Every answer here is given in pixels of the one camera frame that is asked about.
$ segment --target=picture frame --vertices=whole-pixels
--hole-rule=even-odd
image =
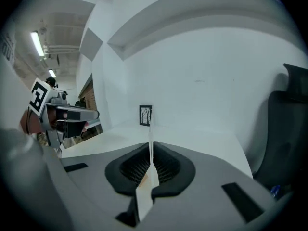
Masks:
[[[142,126],[150,126],[152,117],[152,105],[139,106],[139,124]]]

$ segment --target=ceiling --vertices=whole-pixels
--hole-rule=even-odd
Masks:
[[[14,18],[16,22],[14,69],[19,77],[25,83],[27,79],[45,78],[49,76],[49,69],[54,70],[56,76],[74,76],[81,38],[90,12],[91,10],[81,15],[64,12],[31,15],[32,19],[27,21]],[[30,36],[32,31],[38,31],[46,60],[40,59],[34,47]]]

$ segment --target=ceiling light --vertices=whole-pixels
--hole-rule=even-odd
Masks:
[[[50,73],[51,77],[56,78],[56,75],[52,69],[48,70],[48,72]]]
[[[39,56],[44,56],[45,54],[44,54],[44,51],[43,51],[42,46],[41,46],[40,41],[39,41],[38,32],[32,32],[31,38],[33,40],[35,48],[38,51]]]

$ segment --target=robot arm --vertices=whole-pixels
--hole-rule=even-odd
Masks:
[[[31,89],[33,94],[29,108],[39,117],[43,131],[46,132],[49,146],[60,147],[64,138],[81,134],[87,121],[99,117],[97,110],[70,106],[64,92],[57,92],[45,82],[36,79]],[[56,123],[52,127],[48,118],[48,109],[56,110]]]

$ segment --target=black office chair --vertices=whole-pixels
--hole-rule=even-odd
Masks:
[[[268,141],[261,167],[254,174],[268,189],[293,183],[308,151],[308,70],[284,66],[289,72],[288,88],[269,96]]]

